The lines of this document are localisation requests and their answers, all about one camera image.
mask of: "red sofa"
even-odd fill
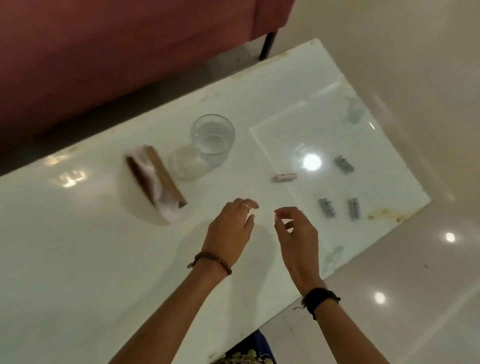
[[[0,149],[275,32],[293,2],[0,0]]]

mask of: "white table top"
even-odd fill
[[[207,113],[227,117],[236,142],[223,166],[176,178],[189,204],[167,225],[123,156],[143,144],[165,162],[180,155]],[[319,169],[304,168],[308,154]],[[354,173],[333,163],[340,154]],[[299,179],[271,183],[290,172]],[[328,277],[430,201],[317,39],[5,175],[0,186],[2,363],[108,362],[188,274],[225,202],[255,198],[252,239],[175,358],[206,364],[299,297],[275,208],[297,205],[311,219]],[[336,218],[323,216],[323,196]],[[352,197],[362,214],[355,222]]]

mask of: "glass of water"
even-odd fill
[[[217,114],[198,118],[191,130],[193,145],[212,167],[225,162],[235,141],[235,128],[228,119]]]

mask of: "sofa leg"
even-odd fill
[[[276,36],[276,32],[271,32],[267,34],[264,42],[264,47],[262,48],[260,57],[258,57],[259,60],[263,61],[268,57],[268,54],[272,49],[273,41],[275,40],[275,36]]]

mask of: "hand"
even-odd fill
[[[228,202],[220,215],[208,227],[202,252],[209,252],[224,259],[231,268],[240,258],[250,240],[255,215],[247,215],[258,203],[247,198]]]
[[[319,273],[317,229],[296,207],[282,207],[275,214],[283,262],[302,297],[313,288],[326,288]],[[292,221],[284,225],[282,219]]]

